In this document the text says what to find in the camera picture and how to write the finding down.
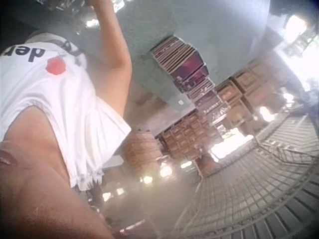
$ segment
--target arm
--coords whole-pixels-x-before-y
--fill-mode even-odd
[[[123,116],[132,76],[130,53],[111,0],[91,0],[101,27],[106,70],[97,96]]]
[[[107,224],[46,163],[0,144],[0,237],[114,239]]]

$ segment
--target skin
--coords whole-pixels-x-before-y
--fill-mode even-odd
[[[97,96],[122,116],[132,74],[129,51],[111,0],[91,4],[107,66]],[[70,188],[52,127],[37,107],[15,119],[0,145],[0,233],[1,238],[113,238],[107,224]]]

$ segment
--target person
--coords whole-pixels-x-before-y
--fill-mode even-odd
[[[72,187],[87,190],[130,132],[123,120],[132,74],[111,0],[91,0],[100,23],[103,78],[85,57],[42,33],[0,57],[1,238],[113,238]]]

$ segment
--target wooden storage box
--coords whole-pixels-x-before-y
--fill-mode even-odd
[[[234,76],[234,80],[244,92],[261,85],[261,81],[249,70],[244,69]]]
[[[266,85],[259,86],[245,93],[245,98],[253,108],[260,107],[270,95],[270,89]]]
[[[223,101],[232,103],[242,97],[238,87],[230,80],[218,87],[217,93]]]
[[[237,127],[245,119],[251,118],[251,116],[251,113],[241,100],[236,101],[227,113],[227,119],[232,127]]]

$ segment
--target t-shirt sleeve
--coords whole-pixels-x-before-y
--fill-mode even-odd
[[[97,97],[96,108],[86,120],[85,143],[91,160],[88,168],[104,165],[121,145],[131,128],[106,102]]]

